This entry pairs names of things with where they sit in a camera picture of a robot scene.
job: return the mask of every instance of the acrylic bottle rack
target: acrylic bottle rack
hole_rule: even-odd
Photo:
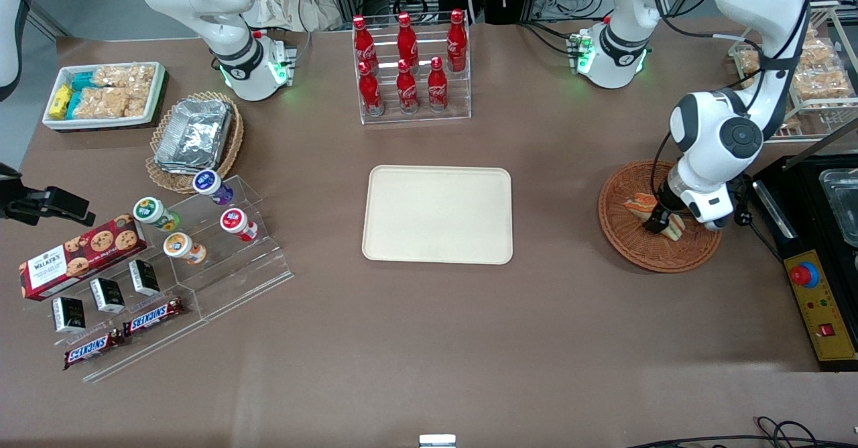
[[[83,301],[88,329],[80,334],[56,333],[55,346],[61,351],[56,356],[56,369],[62,369],[62,353],[97,339],[111,329],[122,329],[123,323],[147,313],[171,298],[183,300],[185,313],[168,317],[151,329],[142,329],[125,340],[121,346],[107,350],[92,359],[68,368],[70,376],[80,376],[86,383],[97,383],[126,368],[131,363],[156,352],[170,342],[204,327],[217,317],[245,304],[264,292],[291,279],[292,272],[281,247],[269,236],[259,209],[261,197],[249,188],[240,176],[225,181],[233,188],[234,197],[229,205],[218,206],[210,198],[196,194],[170,207],[181,218],[180,228],[194,242],[201,243],[208,253],[199,265],[169,258],[162,246],[167,233],[144,225],[148,247],[132,258],[123,260],[82,282],[68,287],[54,297],[79,298]],[[229,207],[244,210],[248,219],[258,225],[257,237],[243,242],[220,226],[221,213]],[[135,292],[128,264],[141,259],[149,262],[156,271],[160,293],[147,297]],[[120,313],[102,313],[95,307],[89,290],[89,281],[99,277],[119,283],[125,310]],[[25,300],[25,311],[52,317],[51,301]],[[52,325],[46,320],[46,326]]]
[[[421,22],[420,18],[426,17],[431,20]],[[359,88],[356,89],[358,96],[358,111],[361,112],[361,123],[365,125],[383,125],[384,123],[402,123],[407,121],[432,121],[451,120],[471,117],[471,36],[468,21],[464,23],[465,33],[468,36],[467,62],[462,72],[451,72],[447,69],[447,32],[450,30],[450,21],[441,22],[437,20],[435,12],[412,14],[411,27],[417,35],[417,51],[420,55],[420,69],[414,75],[417,81],[417,100],[420,109],[413,115],[406,115],[399,108],[399,95],[396,91],[396,76],[398,69],[396,64],[399,60],[399,50],[396,47],[396,36],[399,33],[399,23],[395,15],[365,16],[367,30],[373,35],[376,56],[378,57],[379,71],[376,74],[378,90],[384,102],[384,114],[370,116],[364,109],[363,100]],[[358,54],[355,51],[355,32],[352,31],[352,53],[355,57],[355,80],[361,78],[358,72]],[[435,113],[429,109],[429,87],[426,79],[429,77],[431,67],[430,60],[433,56],[440,56],[444,60],[444,73],[447,75],[447,109],[441,113]]]

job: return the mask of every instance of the table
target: table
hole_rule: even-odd
[[[89,385],[61,372],[51,321],[21,311],[13,282],[20,262],[82,228],[0,224],[0,445],[414,446],[456,433],[463,447],[618,447],[752,433],[760,414],[855,442],[858,375],[815,372],[784,271],[749,230],[726,230],[698,270],[664,275],[628,264],[598,226],[604,179],[652,157],[677,100],[733,80],[729,44],[659,27],[643,72],[605,91],[525,30],[479,25],[472,120],[368,131],[349,41],[313,36],[295,87],[239,103],[233,172],[263,195],[296,277],[120,374]],[[227,92],[199,40],[58,43],[61,65],[159,60],[168,105]],[[150,134],[39,127],[25,183],[82,195],[99,219],[144,195],[178,201],[147,178]],[[757,167],[785,152],[768,148]],[[512,261],[363,258],[378,164],[508,170]]]

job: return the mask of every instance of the round wicker tray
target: round wicker tray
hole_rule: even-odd
[[[656,186],[668,175],[672,163],[659,161]],[[709,231],[694,219],[683,218],[686,231],[677,242],[650,233],[623,203],[635,193],[650,191],[652,161],[634,161],[620,168],[599,194],[599,223],[607,240],[624,258],[638,267],[673,274],[699,267],[715,253],[720,231]]]
[[[217,169],[218,175],[220,175],[221,178],[226,178],[227,173],[230,168],[233,167],[233,163],[235,163],[235,158],[239,155],[241,139],[245,133],[245,122],[241,118],[239,108],[229,97],[220,93],[212,93],[211,91],[206,91],[205,93],[194,93],[189,97],[185,97],[185,99],[199,99],[203,101],[217,99],[233,106],[233,118],[229,124],[227,143],[224,145],[223,154],[221,154],[221,166]],[[152,134],[152,140],[149,142],[149,145],[152,146],[153,154],[158,149],[160,140],[162,140],[162,137],[164,136],[164,128],[166,127],[166,124],[170,122],[170,116],[172,115],[174,108],[175,105],[172,106],[172,108],[170,108],[170,110],[164,115],[162,120],[160,120],[158,127],[156,128],[156,132]],[[154,163],[154,157],[147,158],[146,170],[149,172],[149,177],[152,178],[152,181],[160,187],[182,194],[196,193],[193,185],[191,184],[194,180],[193,175],[177,175],[160,170],[160,168],[156,166],[156,163]]]

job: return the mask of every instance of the walkers cookie box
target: walkers cookie box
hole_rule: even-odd
[[[45,300],[143,249],[140,225],[128,213],[119,215],[21,264],[21,295]]]

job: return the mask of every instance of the red bottle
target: red bottle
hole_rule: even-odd
[[[447,75],[441,57],[432,58],[432,72],[429,72],[429,109],[436,113],[447,109]]]
[[[411,75],[408,61],[399,59],[399,76],[396,77],[396,90],[399,91],[399,107],[406,115],[413,115],[420,108],[417,102],[417,83]]]
[[[364,21],[364,16],[355,16],[352,19],[352,24],[355,26],[355,51],[358,53],[358,61],[367,61],[373,74],[377,74],[378,57],[375,53],[375,42],[373,42],[373,36],[370,35],[369,30],[367,30],[367,23]]]
[[[381,100],[381,93],[378,93],[378,80],[371,73],[373,69],[370,63],[362,60],[358,63],[358,72],[361,73],[361,79],[358,81],[361,97],[364,100],[364,109],[370,116],[380,116],[384,113],[384,103]]]
[[[420,58],[417,55],[417,35],[411,28],[411,16],[408,12],[399,13],[399,36],[396,38],[399,47],[399,59],[405,60],[411,72],[417,73]]]
[[[465,13],[462,9],[450,12],[450,32],[447,33],[447,67],[462,72],[468,62],[468,34],[465,32]]]

